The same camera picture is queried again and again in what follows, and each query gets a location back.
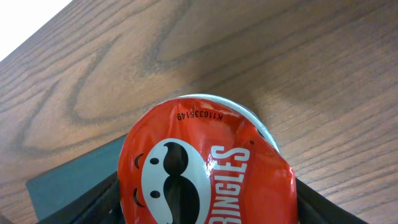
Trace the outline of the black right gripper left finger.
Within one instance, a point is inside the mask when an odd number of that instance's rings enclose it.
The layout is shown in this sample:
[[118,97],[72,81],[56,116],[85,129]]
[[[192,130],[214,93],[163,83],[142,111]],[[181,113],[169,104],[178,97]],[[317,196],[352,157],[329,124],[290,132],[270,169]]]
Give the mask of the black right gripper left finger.
[[119,179],[116,172],[39,224],[121,224]]

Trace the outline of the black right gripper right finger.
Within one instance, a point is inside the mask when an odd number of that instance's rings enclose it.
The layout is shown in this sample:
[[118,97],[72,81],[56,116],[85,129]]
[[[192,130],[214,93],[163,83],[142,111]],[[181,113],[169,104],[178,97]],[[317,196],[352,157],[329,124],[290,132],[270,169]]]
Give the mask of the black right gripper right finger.
[[300,224],[367,224],[296,179]]

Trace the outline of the dark Pringles can red lid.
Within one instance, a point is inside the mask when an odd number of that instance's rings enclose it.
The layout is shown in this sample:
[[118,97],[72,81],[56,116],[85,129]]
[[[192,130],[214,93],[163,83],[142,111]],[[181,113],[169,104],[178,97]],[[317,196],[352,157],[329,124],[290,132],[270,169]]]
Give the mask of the dark Pringles can red lid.
[[259,118],[226,98],[156,105],[118,162],[127,223],[297,223],[293,168]]

